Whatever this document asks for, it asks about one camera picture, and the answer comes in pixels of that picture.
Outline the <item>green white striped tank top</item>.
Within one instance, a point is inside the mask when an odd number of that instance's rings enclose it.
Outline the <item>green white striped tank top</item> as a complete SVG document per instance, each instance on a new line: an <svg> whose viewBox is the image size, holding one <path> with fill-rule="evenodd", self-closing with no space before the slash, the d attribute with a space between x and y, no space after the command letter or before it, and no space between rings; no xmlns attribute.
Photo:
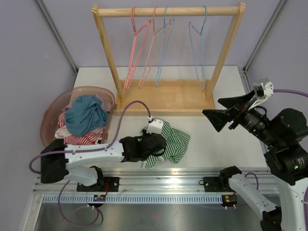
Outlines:
<svg viewBox="0 0 308 231"><path fill-rule="evenodd" d="M190 135L173 128L167 121L162 120L161 135L167 142L165 152L160 156L150 156L142 162L142 168L151 169L160 162L171 162L178 164L188 150Z"/></svg>

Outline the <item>red white striped tank top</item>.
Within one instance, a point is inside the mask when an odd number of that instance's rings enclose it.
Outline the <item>red white striped tank top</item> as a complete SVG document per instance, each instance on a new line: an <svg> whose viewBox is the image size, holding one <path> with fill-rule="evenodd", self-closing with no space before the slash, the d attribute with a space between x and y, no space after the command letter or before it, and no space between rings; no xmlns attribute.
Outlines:
<svg viewBox="0 0 308 231"><path fill-rule="evenodd" d="M59 128L55 132L55 138L63 139L64 144L94 145L102 141L104 127L103 128L98 127L95 130L88 131L82 137L72 135L66 127L64 112L62 112L58 116L58 125Z"/></svg>

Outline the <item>blue wire hanger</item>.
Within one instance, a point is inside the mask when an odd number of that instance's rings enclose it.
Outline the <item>blue wire hanger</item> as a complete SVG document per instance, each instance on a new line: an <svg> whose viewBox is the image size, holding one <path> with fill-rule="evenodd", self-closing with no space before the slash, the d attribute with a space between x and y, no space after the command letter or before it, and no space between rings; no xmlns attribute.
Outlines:
<svg viewBox="0 0 308 231"><path fill-rule="evenodd" d="M195 74L197 77L197 81L200 87L201 92L205 91L206 83L205 83L205 51L204 51L204 40L203 40L203 33L205 28L205 23L207 20L207 7L204 5L203 9L205 10L204 19L201 27L198 29L196 28L193 23L190 21L188 25L189 29L189 38L192 50L192 59L193 59L193 66L195 69ZM197 51L197 47L193 42L193 33L198 35L199 39L199 51Z"/></svg>
<svg viewBox="0 0 308 231"><path fill-rule="evenodd" d="M168 34L169 34L169 31L173 29L173 25L174 25L174 19L170 19L168 22L166 20L167 10L168 10L168 7L165 8L164 16L163 16L163 23L164 23L163 24L163 37L162 37L161 47L160 47L160 52L159 52L158 70L157 70L156 78L155 78L156 88L158 88L159 86L163 63L164 63L164 60L167 54L167 47L169 44Z"/></svg>

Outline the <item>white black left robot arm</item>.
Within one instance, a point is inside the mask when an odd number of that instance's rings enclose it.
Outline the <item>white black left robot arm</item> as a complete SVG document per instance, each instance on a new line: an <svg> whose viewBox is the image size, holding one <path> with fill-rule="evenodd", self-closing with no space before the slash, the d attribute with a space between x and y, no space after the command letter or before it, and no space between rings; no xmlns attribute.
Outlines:
<svg viewBox="0 0 308 231"><path fill-rule="evenodd" d="M54 140L41 152L40 181L43 184L62 180L78 184L78 192L105 192L112 185L97 166L98 162L139 162L164 154L167 142L160 134L144 133L137 137L125 137L113 144L64 145Z"/></svg>

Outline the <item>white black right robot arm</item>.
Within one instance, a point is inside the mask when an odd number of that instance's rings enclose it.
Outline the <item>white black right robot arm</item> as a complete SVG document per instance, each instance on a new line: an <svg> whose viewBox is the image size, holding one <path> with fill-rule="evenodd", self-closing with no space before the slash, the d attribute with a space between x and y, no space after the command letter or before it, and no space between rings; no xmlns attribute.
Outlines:
<svg viewBox="0 0 308 231"><path fill-rule="evenodd" d="M276 205L247 182L235 166L222 169L216 183L222 190L240 195L258 216L264 231L305 231L308 228L308 153L300 142L308 134L302 112L286 108L273 119L261 114L263 98L255 92L221 98L222 110L204 109L216 131L238 126L267 146L264 157L274 176L280 204Z"/></svg>

